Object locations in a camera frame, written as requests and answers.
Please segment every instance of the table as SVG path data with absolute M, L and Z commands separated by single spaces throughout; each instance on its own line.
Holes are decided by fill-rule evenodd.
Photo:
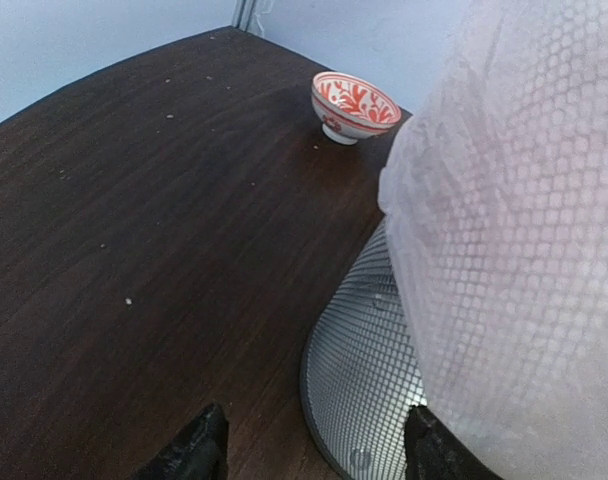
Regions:
M 127 477 L 212 400 L 232 479 L 335 478 L 300 355 L 381 220 L 393 133 L 326 139 L 321 70 L 220 29 L 0 125 L 0 478 Z

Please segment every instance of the red floral pattern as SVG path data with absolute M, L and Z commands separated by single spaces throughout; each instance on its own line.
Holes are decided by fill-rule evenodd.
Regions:
M 346 113 L 375 123 L 395 123 L 394 111 L 376 92 L 347 80 L 320 82 L 319 92 Z
M 341 132 L 342 131 L 342 126 L 340 125 L 340 122 L 338 122 L 336 119 L 334 119 L 333 117 L 329 117 L 327 115 L 324 115 L 322 117 L 322 121 L 328 125 L 328 128 L 330 128 L 331 130 L 333 130 L 334 132 Z

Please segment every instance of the bowl foot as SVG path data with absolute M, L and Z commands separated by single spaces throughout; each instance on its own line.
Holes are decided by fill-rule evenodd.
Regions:
M 345 137 L 344 135 L 334 132 L 326 124 L 322 125 L 322 130 L 328 138 L 334 142 L 341 143 L 342 145 L 355 145 L 357 143 L 357 140 L 354 138 Z

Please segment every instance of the white plastic bag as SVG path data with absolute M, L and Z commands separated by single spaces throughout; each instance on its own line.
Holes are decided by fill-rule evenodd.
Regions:
M 608 479 L 608 0 L 478 1 L 380 204 L 429 407 L 506 479 Z

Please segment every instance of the small bowl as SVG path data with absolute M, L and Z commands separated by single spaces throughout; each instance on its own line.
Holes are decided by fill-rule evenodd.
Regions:
M 345 73 L 315 75 L 311 97 L 322 130 L 342 145 L 386 133 L 402 118 L 400 108 L 379 88 Z

